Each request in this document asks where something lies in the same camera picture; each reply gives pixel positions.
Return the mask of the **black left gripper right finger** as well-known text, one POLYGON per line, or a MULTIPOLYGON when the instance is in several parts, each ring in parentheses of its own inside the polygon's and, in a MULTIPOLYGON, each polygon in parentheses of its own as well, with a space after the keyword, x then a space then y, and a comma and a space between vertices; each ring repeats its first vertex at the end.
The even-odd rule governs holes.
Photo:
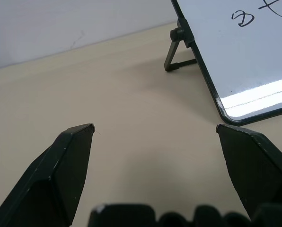
POLYGON ((260 205, 282 203, 282 152, 263 134, 216 127, 232 184, 250 218, 260 205))

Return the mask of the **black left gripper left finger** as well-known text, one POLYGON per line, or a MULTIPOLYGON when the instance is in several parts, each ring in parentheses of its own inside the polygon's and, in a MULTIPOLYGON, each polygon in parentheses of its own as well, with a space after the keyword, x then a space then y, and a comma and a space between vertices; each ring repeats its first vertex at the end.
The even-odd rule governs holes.
POLYGON ((70 227, 84 188, 91 123, 68 128, 26 169, 0 206, 0 227, 70 227))

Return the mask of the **white whiteboard with black frame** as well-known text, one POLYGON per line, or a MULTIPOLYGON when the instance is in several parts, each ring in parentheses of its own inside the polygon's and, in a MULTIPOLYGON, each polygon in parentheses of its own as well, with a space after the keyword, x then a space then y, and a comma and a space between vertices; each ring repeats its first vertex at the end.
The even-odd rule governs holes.
POLYGON ((222 120, 282 114, 282 0, 171 0, 222 120))

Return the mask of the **black whiteboard stand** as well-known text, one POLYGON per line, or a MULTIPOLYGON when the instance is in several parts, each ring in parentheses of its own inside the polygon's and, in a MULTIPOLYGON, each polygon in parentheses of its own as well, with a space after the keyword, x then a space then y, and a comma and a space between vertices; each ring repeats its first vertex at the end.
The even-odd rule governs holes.
POLYGON ((181 67, 197 63, 196 59, 191 59, 179 63, 172 63, 172 60, 181 41, 185 43, 186 48, 192 48, 192 45, 195 44, 194 35, 185 18, 179 18, 177 20, 177 27, 170 31, 170 39, 171 45, 164 62, 164 69, 166 72, 171 72, 181 67))

